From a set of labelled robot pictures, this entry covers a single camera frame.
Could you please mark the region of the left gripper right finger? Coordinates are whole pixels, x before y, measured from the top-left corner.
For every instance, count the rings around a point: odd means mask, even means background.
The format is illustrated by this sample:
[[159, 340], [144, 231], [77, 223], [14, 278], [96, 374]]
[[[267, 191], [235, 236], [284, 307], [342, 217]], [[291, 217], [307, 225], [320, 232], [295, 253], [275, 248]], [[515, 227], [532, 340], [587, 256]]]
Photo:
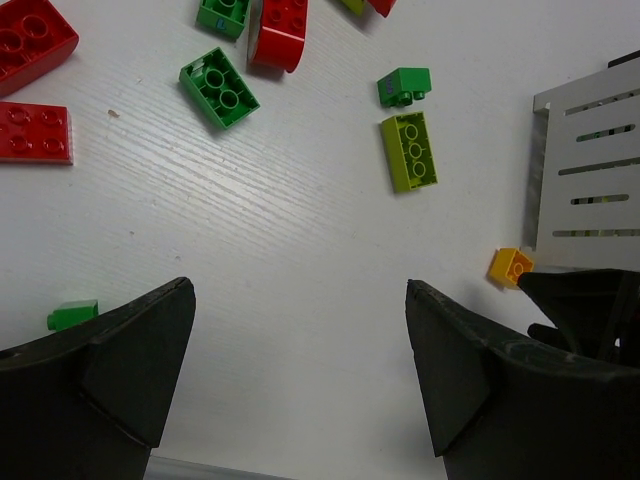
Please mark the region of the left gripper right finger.
[[639, 372], [538, 342], [421, 280], [406, 322], [451, 479], [635, 479]]

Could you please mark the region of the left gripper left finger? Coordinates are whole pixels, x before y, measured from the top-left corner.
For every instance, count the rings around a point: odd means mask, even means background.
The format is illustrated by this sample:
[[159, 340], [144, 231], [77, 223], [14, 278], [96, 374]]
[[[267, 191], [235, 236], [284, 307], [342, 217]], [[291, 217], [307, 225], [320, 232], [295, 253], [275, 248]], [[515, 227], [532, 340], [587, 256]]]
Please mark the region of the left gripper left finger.
[[195, 318], [176, 278], [1, 353], [4, 479], [140, 479], [159, 446]]

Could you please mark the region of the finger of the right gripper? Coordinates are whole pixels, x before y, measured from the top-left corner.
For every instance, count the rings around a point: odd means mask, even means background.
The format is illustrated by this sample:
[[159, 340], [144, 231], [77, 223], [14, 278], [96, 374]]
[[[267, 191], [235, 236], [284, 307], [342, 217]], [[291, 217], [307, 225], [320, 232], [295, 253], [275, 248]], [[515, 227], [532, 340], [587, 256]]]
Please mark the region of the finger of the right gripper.
[[553, 323], [531, 324], [531, 338], [596, 360], [639, 358], [637, 272], [529, 272], [520, 276], [518, 286]]

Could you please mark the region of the lime green lego plate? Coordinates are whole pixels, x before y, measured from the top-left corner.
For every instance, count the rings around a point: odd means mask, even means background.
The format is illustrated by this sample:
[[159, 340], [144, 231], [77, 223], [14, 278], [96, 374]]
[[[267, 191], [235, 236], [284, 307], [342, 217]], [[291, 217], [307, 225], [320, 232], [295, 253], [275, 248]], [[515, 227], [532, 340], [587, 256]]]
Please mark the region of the lime green lego plate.
[[438, 176], [424, 113], [393, 115], [380, 127], [394, 192], [436, 185]]

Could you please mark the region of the red lego brick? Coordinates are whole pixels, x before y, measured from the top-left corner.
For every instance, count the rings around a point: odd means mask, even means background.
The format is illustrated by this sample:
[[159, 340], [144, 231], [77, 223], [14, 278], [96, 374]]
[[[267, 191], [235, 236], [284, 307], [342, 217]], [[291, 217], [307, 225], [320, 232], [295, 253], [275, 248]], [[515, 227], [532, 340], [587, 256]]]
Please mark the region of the red lego brick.
[[73, 164], [66, 107], [3, 101], [0, 114], [2, 164]]
[[64, 63], [79, 35], [48, 0], [1, 4], [1, 97]]

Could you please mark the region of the green small lego cube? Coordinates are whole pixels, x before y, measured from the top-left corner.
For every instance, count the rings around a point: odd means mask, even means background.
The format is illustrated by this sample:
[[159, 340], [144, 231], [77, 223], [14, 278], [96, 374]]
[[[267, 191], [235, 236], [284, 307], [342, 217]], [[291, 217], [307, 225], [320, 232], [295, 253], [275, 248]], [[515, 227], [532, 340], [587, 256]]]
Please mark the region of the green small lego cube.
[[410, 106], [432, 90], [430, 69], [399, 67], [377, 81], [377, 90], [384, 108]]

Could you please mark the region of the red lime rounded lego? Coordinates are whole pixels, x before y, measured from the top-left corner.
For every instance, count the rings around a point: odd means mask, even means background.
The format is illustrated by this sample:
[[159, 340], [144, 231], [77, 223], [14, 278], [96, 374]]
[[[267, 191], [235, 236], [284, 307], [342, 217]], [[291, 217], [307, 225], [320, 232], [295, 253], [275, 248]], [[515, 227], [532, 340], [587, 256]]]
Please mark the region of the red lime rounded lego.
[[308, 6], [307, 0], [253, 1], [248, 64], [293, 73], [304, 51]]

